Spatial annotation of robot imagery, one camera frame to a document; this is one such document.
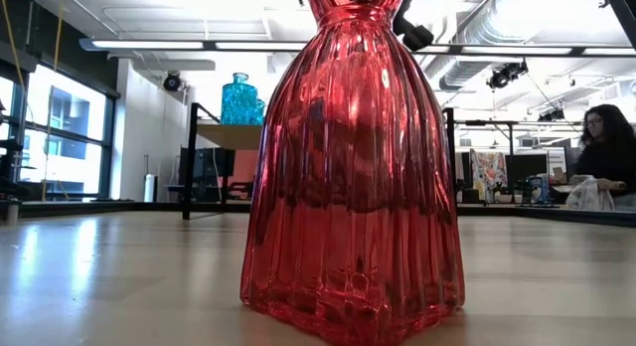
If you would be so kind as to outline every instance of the blue glass vase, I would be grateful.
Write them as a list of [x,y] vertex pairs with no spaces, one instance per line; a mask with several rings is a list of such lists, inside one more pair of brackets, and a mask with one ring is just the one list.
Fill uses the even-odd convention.
[[256,102],[256,112],[254,113],[254,116],[254,124],[263,124],[265,116],[265,101],[261,100],[260,98]]
[[262,114],[256,115],[258,91],[247,83],[248,78],[247,74],[234,73],[234,82],[223,86],[222,124],[255,124],[259,118],[262,123]]

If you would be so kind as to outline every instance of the woman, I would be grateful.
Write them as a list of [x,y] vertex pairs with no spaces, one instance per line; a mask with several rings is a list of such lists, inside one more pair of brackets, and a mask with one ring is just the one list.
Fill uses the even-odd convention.
[[636,208],[636,135],[620,109],[603,104],[585,113],[583,151],[572,181],[591,175],[617,209]]

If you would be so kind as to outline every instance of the black shirt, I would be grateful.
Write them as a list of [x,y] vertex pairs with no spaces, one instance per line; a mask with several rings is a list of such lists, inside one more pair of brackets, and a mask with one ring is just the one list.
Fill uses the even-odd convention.
[[614,196],[636,192],[636,143],[596,142],[590,144],[583,149],[578,158],[576,174],[625,182],[627,189],[612,192]]

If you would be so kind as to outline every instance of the glasses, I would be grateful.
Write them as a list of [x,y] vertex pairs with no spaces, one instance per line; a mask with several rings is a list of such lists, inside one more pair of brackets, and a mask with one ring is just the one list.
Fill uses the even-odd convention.
[[603,123],[603,120],[601,118],[593,118],[590,121],[585,123],[586,127],[595,127],[595,126],[599,126],[601,123]]

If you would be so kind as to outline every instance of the yellow cable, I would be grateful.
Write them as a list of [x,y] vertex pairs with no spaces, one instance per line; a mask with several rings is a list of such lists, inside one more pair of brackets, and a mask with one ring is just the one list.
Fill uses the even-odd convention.
[[[58,72],[58,62],[60,58],[60,40],[62,37],[62,23],[64,22],[64,0],[60,0],[60,7],[58,10],[58,35],[56,37],[56,50],[55,55],[53,57],[53,72]],[[46,160],[44,164],[44,178],[42,179],[42,202],[46,201],[47,198],[47,173],[49,169],[49,143],[51,141],[51,110],[53,109],[53,104],[49,102],[49,120],[47,121],[47,144],[46,144]],[[64,192],[64,196],[69,200],[69,195],[64,187],[62,187]]]
[[2,9],[4,11],[4,19],[7,22],[7,31],[9,33],[9,43],[11,44],[11,51],[13,53],[13,60],[16,64],[18,71],[18,79],[20,80],[20,87],[22,92],[25,92],[24,78],[22,77],[22,70],[20,69],[20,60],[18,59],[18,51],[16,50],[16,42],[13,39],[13,31],[11,30],[11,18],[9,18],[9,10],[7,9],[7,0],[2,0]]

